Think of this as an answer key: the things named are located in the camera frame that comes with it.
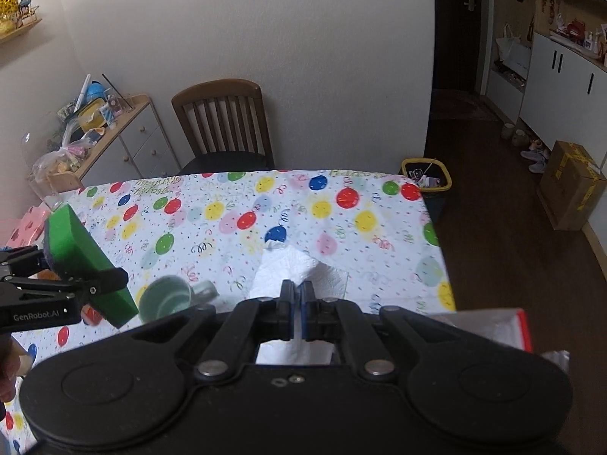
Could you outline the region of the person's left hand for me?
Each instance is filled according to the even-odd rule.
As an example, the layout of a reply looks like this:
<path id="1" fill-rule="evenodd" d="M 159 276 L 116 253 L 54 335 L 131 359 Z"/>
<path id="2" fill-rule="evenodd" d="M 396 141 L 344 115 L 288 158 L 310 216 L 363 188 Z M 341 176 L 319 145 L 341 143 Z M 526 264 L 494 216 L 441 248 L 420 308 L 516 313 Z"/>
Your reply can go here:
<path id="1" fill-rule="evenodd" d="M 8 403 L 16 396 L 16 378 L 26 375 L 32 368 L 33 358 L 10 334 L 1 335 L 0 397 Z"/>

